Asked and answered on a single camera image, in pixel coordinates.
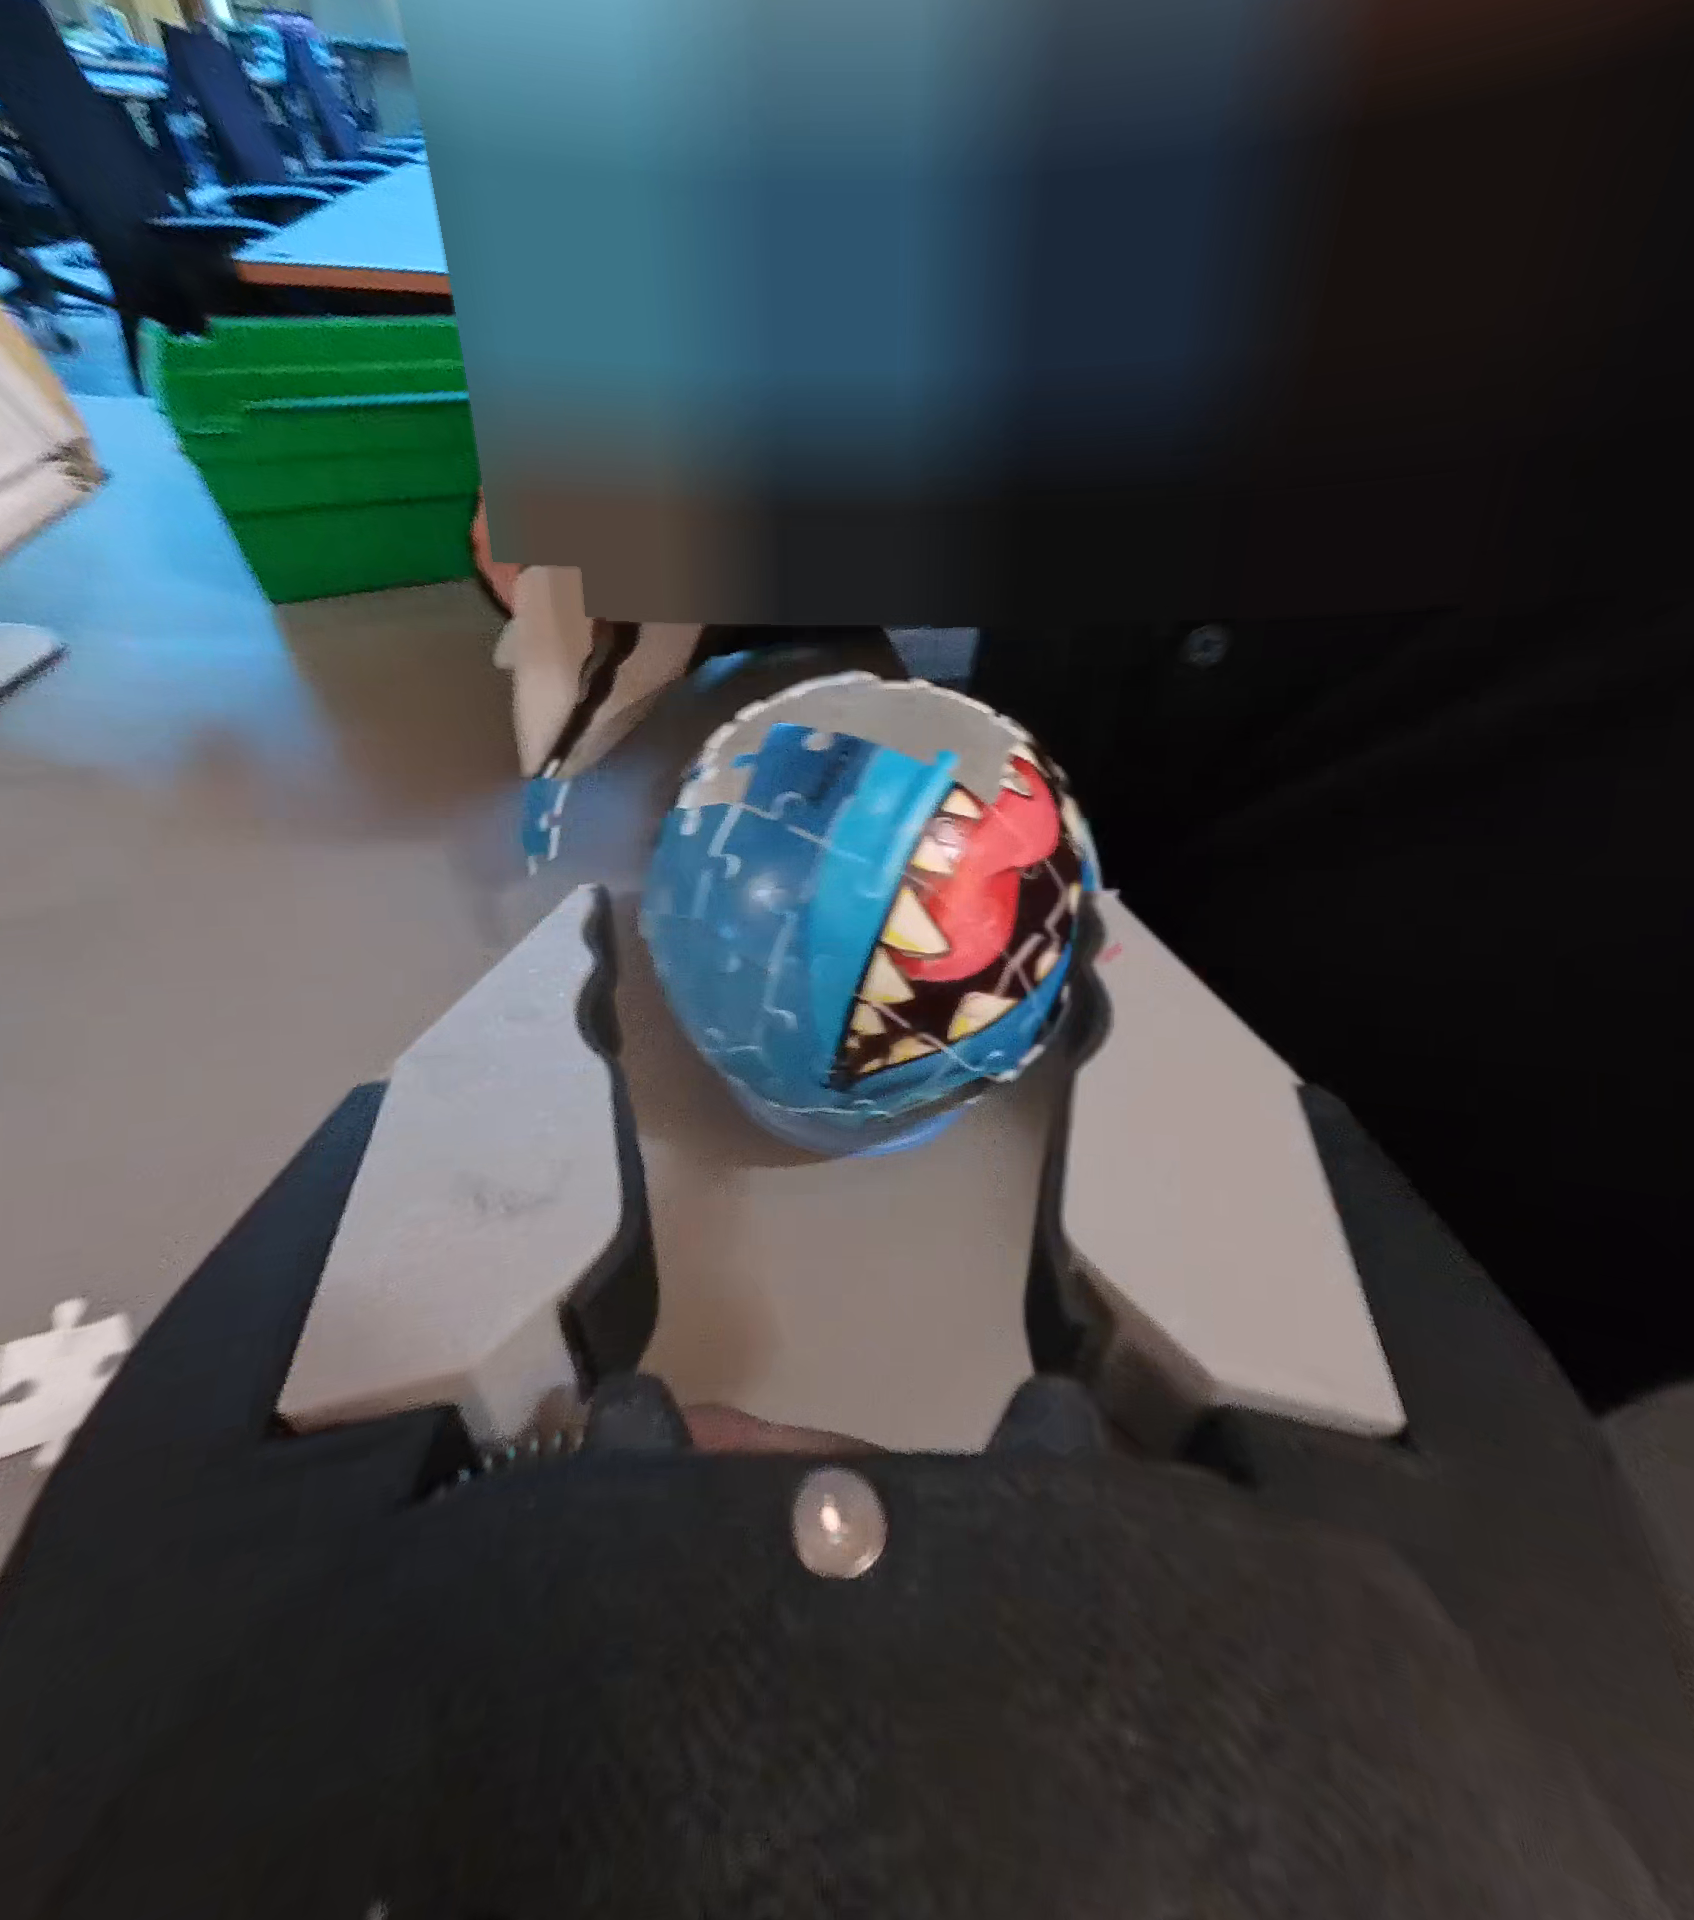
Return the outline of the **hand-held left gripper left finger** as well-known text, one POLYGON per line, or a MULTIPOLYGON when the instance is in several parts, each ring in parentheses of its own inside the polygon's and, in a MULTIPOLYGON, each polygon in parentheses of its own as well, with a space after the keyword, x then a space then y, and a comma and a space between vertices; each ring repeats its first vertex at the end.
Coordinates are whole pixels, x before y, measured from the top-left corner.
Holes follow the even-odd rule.
POLYGON ((524 1442, 641 1366, 659 1258, 617 921, 580 885, 396 1060, 288 1366, 315 1432, 454 1409, 524 1442))

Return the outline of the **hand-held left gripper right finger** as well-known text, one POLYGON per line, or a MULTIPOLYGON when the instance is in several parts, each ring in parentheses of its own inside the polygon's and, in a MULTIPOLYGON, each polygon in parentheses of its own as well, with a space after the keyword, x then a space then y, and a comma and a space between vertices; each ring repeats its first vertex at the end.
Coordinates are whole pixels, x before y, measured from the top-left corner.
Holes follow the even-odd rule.
POLYGON ((1403 1439, 1299 1075, 1117 893, 1093 906, 1048 1239, 1089 1392, 1145 1452, 1221 1412, 1403 1439))

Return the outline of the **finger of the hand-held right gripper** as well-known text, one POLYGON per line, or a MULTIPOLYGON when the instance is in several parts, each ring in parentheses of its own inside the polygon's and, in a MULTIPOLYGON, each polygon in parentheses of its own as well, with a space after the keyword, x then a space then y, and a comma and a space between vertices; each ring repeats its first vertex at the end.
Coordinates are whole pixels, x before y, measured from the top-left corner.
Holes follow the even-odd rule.
POLYGON ((553 746, 553 779, 573 781, 618 749, 695 669, 702 624, 597 624, 595 654, 553 746))
POLYGON ((627 735, 627 627, 586 612, 580 570, 518 570, 497 664, 522 776, 578 776, 627 735))

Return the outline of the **blue puzzle ball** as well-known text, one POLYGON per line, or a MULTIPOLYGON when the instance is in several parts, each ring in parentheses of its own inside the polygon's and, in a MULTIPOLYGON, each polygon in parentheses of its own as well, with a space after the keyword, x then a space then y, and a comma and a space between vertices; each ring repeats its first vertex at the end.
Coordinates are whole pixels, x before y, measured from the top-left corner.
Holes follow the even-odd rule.
POLYGON ((1099 893, 1093 828, 1026 728, 962 690, 849 673, 706 740, 641 933, 744 1116, 806 1155, 878 1157, 1043 1057, 1099 893))

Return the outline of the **pale puzzle piece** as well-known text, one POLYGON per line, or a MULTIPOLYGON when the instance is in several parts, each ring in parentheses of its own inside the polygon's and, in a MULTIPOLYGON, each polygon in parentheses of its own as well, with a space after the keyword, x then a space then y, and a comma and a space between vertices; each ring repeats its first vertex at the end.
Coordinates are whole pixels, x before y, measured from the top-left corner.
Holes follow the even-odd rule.
POLYGON ((137 1345, 125 1311, 55 1305, 43 1330, 0 1345, 0 1462, 53 1472, 137 1345))

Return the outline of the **green plastic bin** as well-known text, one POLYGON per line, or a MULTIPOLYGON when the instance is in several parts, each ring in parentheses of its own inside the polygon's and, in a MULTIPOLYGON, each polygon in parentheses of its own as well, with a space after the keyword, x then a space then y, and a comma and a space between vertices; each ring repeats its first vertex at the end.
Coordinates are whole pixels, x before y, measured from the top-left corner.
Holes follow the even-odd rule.
POLYGON ((137 368, 272 604, 477 574, 477 427, 449 315, 144 321, 137 368))

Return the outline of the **person's dark clothing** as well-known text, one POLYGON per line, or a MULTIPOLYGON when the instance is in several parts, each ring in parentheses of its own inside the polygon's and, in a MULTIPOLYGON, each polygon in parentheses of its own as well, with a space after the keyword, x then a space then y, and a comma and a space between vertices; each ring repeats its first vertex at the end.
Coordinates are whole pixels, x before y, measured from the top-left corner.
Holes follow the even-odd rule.
POLYGON ((1694 593, 983 628, 964 686, 1589 1402, 1694 1379, 1694 593))

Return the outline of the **wood-edged desk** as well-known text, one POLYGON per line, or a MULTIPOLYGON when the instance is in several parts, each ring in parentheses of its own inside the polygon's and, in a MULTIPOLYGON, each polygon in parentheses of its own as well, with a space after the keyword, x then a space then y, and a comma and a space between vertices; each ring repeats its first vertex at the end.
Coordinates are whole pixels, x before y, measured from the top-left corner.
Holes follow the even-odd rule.
POLYGON ((451 300, 431 167, 412 161, 320 204, 233 257, 269 290, 451 300))

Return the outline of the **dark office chair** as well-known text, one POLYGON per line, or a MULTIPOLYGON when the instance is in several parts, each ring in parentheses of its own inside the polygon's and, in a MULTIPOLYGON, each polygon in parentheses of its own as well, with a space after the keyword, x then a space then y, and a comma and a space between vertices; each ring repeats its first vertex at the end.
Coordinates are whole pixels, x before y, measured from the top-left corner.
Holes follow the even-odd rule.
POLYGON ((40 3, 0 3, 0 115, 109 277, 126 344, 141 325, 206 333, 234 242, 179 213, 150 149, 40 3))

